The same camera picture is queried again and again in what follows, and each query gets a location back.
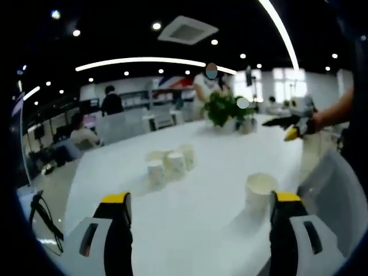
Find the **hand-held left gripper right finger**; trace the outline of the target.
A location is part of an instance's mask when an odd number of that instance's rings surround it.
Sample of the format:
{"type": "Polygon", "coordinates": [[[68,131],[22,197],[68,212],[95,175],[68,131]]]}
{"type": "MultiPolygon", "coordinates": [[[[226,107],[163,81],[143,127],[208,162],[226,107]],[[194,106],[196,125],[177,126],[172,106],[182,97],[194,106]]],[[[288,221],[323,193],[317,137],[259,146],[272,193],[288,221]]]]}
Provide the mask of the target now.
{"type": "Polygon", "coordinates": [[[335,275],[345,257],[336,235],[294,193],[270,194],[270,275],[335,275]]]}

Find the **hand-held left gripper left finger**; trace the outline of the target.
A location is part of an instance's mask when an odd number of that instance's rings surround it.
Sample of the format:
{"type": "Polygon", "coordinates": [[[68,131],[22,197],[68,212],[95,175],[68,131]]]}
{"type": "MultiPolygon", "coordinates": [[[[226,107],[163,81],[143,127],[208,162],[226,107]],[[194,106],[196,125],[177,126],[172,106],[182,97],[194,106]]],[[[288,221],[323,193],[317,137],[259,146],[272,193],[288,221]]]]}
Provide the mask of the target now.
{"type": "Polygon", "coordinates": [[[131,194],[105,196],[67,236],[68,275],[132,275],[131,194]]]}

